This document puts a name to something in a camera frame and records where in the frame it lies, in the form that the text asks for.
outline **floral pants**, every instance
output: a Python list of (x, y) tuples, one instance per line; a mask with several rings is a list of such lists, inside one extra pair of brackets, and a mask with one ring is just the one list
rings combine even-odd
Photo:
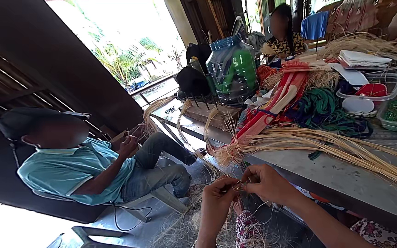
[(264, 244), (263, 232), (257, 224), (257, 218), (248, 210), (237, 217), (237, 248), (257, 247)]
[(367, 242), (381, 248), (397, 248), (397, 233), (378, 223), (362, 219), (350, 228)]

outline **blue shirt hanging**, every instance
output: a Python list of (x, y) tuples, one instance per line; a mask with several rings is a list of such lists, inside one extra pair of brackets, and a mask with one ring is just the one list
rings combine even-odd
[(328, 20), (328, 11), (307, 16), (301, 23), (301, 36), (306, 40), (315, 40), (324, 37)]

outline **plastic bottle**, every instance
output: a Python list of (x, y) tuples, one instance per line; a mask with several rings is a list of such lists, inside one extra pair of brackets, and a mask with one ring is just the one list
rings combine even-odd
[(205, 75), (203, 69), (201, 68), (199, 59), (197, 57), (192, 56), (191, 59), (189, 60), (189, 64), (192, 66), (192, 68), (200, 71), (203, 74), (203, 76)]
[(238, 36), (213, 42), (206, 62), (220, 101), (240, 105), (258, 88), (254, 48)]

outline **bright sky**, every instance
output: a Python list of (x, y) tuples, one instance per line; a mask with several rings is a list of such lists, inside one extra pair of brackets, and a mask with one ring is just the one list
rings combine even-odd
[[(105, 39), (126, 49), (134, 40), (149, 37), (163, 50), (184, 49), (164, 0), (79, 0), (85, 15), (105, 34)], [(63, 0), (47, 1), (69, 28), (90, 48), (91, 22)]]

